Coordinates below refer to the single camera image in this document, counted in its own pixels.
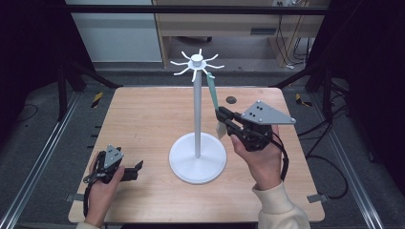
black strap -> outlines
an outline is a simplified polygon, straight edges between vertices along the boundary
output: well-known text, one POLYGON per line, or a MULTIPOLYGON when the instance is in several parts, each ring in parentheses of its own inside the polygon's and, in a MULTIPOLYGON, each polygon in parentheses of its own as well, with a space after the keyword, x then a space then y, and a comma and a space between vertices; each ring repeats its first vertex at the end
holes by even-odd
POLYGON ((284 144, 283 141, 281 140, 281 138, 274 134, 275 136, 277 136, 277 138, 279 139, 279 141, 281 142, 278 143, 277 141, 273 140, 272 138, 269 139, 269 142, 273 143, 275 146, 277 146, 277 148, 279 148, 281 150, 281 152, 283 153, 283 168, 281 170, 281 180, 284 181, 286 179, 286 175, 287 175, 287 170, 288 170, 288 165, 289 165, 289 159, 288 159, 288 155, 287 155, 287 151, 284 148, 284 144))
POLYGON ((89 184, 84 191, 84 199, 83 199, 83 215, 87 217, 87 213, 89 212, 89 195, 90 191, 92 190, 92 184, 89 184))

wrist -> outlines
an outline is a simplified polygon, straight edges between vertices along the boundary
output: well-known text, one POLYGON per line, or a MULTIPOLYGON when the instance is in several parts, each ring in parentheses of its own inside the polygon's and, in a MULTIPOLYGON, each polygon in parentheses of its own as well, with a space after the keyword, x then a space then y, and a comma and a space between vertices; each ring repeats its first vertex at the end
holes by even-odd
POLYGON ((262 180, 256 182, 256 187, 260 191, 265 191, 277 187, 281 184, 281 179, 278 177, 277 179, 272 180, 262 180))
POLYGON ((101 228, 102 224, 104 223, 104 218, 105 218, 104 216, 98 213, 92 214, 91 212, 89 212, 84 221, 95 227, 101 228))

beige sleeve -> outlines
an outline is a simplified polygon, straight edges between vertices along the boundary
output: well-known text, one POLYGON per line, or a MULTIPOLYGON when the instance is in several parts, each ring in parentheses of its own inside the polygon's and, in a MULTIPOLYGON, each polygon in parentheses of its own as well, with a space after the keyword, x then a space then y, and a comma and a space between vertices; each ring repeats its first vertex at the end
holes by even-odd
POLYGON ((77 224, 76 229, 99 229, 99 228, 86 222, 80 222, 77 224))
POLYGON ((269 190, 259 191, 253 187, 252 191, 262 202, 259 229, 310 228, 306 213, 289 200, 283 182, 269 190))

round white base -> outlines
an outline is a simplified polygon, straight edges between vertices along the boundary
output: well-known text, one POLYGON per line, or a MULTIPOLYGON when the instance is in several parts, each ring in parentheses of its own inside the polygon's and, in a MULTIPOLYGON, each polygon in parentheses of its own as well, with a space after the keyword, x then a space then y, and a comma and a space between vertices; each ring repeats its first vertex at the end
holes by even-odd
POLYGON ((226 164, 226 150, 213 135, 201 133, 201 156, 196 158, 194 133, 179 138, 169 155, 173 172, 192 184, 203 184, 216 178, 226 164))

right hand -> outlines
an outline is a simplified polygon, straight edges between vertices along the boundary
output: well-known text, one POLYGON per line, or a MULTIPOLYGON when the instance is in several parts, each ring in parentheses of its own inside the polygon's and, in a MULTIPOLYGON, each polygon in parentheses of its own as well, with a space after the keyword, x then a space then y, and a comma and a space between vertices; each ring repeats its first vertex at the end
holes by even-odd
MULTIPOLYGON (((272 125, 274 134, 279 135, 277 125, 272 125)), ((272 143, 269 143, 263 150, 248 152, 242 141, 235 135, 230 136, 234 151, 246 163, 253 178, 256 180, 257 188, 261 191, 276 187, 281 183, 281 150, 272 143)))

